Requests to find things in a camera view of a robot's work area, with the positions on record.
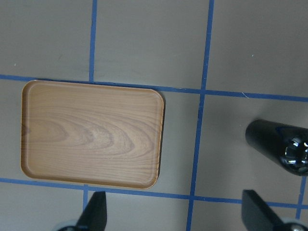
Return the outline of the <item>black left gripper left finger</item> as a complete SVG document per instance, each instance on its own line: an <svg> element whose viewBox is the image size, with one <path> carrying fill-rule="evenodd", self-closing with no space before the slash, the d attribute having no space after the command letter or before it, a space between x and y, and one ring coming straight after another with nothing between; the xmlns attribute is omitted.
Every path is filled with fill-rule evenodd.
<svg viewBox="0 0 308 231"><path fill-rule="evenodd" d="M106 227L106 194L95 192L76 223L77 231L104 231Z"/></svg>

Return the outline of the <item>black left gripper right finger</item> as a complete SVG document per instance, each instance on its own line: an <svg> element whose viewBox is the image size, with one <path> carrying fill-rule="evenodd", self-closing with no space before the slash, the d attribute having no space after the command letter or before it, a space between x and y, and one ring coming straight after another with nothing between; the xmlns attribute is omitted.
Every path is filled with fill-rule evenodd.
<svg viewBox="0 0 308 231"><path fill-rule="evenodd" d="M273 231L282 220L254 191L243 190L241 218L247 231Z"/></svg>

